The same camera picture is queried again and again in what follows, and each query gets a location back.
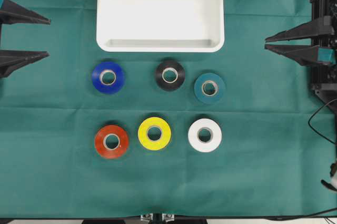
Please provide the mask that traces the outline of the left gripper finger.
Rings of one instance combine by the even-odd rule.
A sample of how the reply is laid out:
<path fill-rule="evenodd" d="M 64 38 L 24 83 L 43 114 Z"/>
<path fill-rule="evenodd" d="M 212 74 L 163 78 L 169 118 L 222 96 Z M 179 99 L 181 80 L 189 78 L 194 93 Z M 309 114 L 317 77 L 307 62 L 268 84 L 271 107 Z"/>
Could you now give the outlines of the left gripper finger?
<path fill-rule="evenodd" d="M 51 24 L 51 20 L 11 0 L 1 0 L 1 24 Z"/>
<path fill-rule="evenodd" d="M 47 51 L 1 50 L 1 78 L 49 56 Z"/>

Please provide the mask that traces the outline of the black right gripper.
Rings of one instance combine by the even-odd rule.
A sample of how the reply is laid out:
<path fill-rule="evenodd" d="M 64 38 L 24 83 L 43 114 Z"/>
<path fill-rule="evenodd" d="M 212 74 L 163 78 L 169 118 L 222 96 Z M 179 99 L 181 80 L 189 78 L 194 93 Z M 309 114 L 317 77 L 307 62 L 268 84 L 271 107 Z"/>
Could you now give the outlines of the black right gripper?
<path fill-rule="evenodd" d="M 312 21 L 267 37 L 266 42 L 311 38 L 311 45 L 265 44 L 265 49 L 313 66 L 310 85 L 320 98 L 336 97 L 336 0 L 310 0 Z"/>

